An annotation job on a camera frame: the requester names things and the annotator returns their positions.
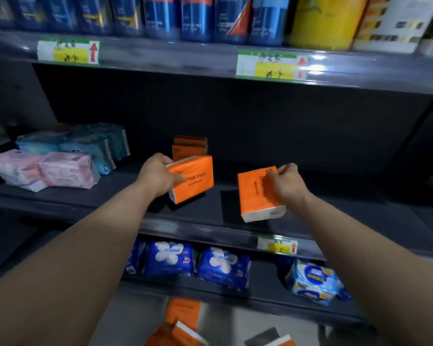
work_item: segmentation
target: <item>plastic packaging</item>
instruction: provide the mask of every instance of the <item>plastic packaging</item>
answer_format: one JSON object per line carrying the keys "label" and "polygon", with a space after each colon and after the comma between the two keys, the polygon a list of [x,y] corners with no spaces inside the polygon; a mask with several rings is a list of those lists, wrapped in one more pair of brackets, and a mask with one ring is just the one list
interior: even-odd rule
{"label": "plastic packaging", "polygon": [[190,243],[152,242],[149,245],[145,274],[148,277],[191,275],[194,250]]}
{"label": "plastic packaging", "polygon": [[250,258],[227,250],[209,247],[200,255],[197,278],[228,288],[243,290],[248,287]]}
{"label": "plastic packaging", "polygon": [[252,0],[215,0],[215,42],[245,44]]}
{"label": "plastic packaging", "polygon": [[0,154],[0,177],[7,185],[38,192],[47,187],[38,163],[43,159],[12,149]]}
{"label": "plastic packaging", "polygon": [[181,39],[213,40],[213,0],[181,0]]}
{"label": "plastic packaging", "polygon": [[90,189],[100,179],[88,154],[52,152],[39,166],[50,186]]}
{"label": "plastic packaging", "polygon": [[293,47],[348,50],[367,0],[298,0]]}

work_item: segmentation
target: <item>blue sanitary pad package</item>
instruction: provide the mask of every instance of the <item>blue sanitary pad package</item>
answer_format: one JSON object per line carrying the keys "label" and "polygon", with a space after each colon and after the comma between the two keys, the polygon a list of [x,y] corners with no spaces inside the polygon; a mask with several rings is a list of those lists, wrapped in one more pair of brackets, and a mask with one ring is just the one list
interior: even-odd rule
{"label": "blue sanitary pad package", "polygon": [[16,145],[23,152],[47,155],[61,151],[59,146],[64,143],[67,135],[67,132],[37,131],[19,136]]}
{"label": "blue sanitary pad package", "polygon": [[249,269],[250,258],[247,255],[209,247],[200,256],[197,278],[243,290],[248,287]]}
{"label": "blue sanitary pad package", "polygon": [[329,306],[339,291],[338,277],[333,269],[300,258],[296,260],[285,280],[288,289],[295,295],[324,306]]}
{"label": "blue sanitary pad package", "polygon": [[146,252],[146,242],[136,237],[135,244],[133,244],[132,253],[125,266],[125,274],[132,275],[138,274],[141,271],[140,262],[142,261],[143,254]]}
{"label": "blue sanitary pad package", "polygon": [[190,243],[152,242],[144,266],[145,275],[191,275],[194,273],[193,254]]}

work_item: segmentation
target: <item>metal shelf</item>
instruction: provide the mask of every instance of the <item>metal shelf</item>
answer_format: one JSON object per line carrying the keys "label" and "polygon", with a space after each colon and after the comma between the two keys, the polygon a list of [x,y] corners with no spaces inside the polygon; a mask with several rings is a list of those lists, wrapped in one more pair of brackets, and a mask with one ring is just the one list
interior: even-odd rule
{"label": "metal shelf", "polygon": [[[37,63],[37,43],[49,35],[58,36],[0,30],[0,57]],[[238,50],[281,51],[308,57],[307,65],[302,67],[306,80],[299,83],[433,94],[433,58],[420,54],[324,52],[143,38],[69,36],[99,40],[99,63],[103,68],[235,78]]]}

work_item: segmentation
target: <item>tissue pack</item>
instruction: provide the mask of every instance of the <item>tissue pack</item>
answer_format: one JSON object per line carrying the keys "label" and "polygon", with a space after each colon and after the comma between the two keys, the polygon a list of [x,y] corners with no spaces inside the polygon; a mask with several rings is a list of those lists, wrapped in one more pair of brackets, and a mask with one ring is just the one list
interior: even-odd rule
{"label": "tissue pack", "polygon": [[285,215],[287,207],[274,192],[268,170],[277,173],[277,168],[267,167],[237,175],[241,216],[244,222],[276,219]]}
{"label": "tissue pack", "polygon": [[51,186],[90,189],[100,179],[88,154],[51,152],[39,166]]}
{"label": "tissue pack", "polygon": [[194,250],[190,243],[152,242],[145,265],[149,277],[191,275],[194,272]]}
{"label": "tissue pack", "polygon": [[44,157],[12,149],[0,154],[0,177],[7,185],[38,192],[47,187],[38,163]]}
{"label": "tissue pack", "polygon": [[247,255],[209,247],[200,256],[197,278],[243,290],[248,286],[249,269],[250,258]]}
{"label": "tissue pack", "polygon": [[285,277],[287,287],[295,295],[329,306],[338,293],[338,277],[331,268],[297,259]]}

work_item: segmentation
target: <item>blue bottle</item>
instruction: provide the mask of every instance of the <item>blue bottle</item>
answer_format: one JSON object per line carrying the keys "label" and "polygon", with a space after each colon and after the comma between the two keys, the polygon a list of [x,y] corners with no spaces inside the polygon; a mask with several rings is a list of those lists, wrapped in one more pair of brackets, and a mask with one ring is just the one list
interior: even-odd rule
{"label": "blue bottle", "polygon": [[141,0],[111,0],[116,32],[120,36],[144,34]]}
{"label": "blue bottle", "polygon": [[249,44],[281,46],[289,0],[254,0]]}
{"label": "blue bottle", "polygon": [[181,0],[181,39],[213,40],[213,0]]}

